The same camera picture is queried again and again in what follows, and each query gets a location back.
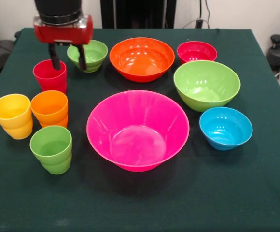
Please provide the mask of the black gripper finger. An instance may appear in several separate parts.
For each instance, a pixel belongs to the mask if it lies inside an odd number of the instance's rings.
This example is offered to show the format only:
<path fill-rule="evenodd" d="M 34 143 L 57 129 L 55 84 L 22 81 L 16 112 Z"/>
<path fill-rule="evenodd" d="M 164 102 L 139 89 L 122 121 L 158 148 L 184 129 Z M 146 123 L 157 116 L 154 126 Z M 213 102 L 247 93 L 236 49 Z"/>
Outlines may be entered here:
<path fill-rule="evenodd" d="M 84 53 L 84 48 L 82 45 L 76 45 L 76 48 L 78 49 L 79 52 L 79 67 L 81 68 L 81 70 L 85 70 L 86 69 L 86 60 L 85 60 L 85 53 Z"/>
<path fill-rule="evenodd" d="M 53 68 L 55 70 L 60 70 L 60 60 L 55 50 L 55 44 L 49 43 L 48 44 L 48 51 L 50 54 L 50 58 L 52 61 Z"/>

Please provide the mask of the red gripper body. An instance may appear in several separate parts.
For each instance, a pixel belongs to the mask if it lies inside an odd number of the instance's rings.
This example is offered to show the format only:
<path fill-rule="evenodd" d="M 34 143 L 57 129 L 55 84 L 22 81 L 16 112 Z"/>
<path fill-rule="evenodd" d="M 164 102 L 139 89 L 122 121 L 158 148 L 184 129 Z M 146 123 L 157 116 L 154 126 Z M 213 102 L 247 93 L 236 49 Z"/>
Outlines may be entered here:
<path fill-rule="evenodd" d="M 93 20 L 91 15 L 83 15 L 80 20 L 68 25 L 47 25 L 39 15 L 33 19 L 34 32 L 37 39 L 47 44 L 89 44 L 93 37 Z"/>

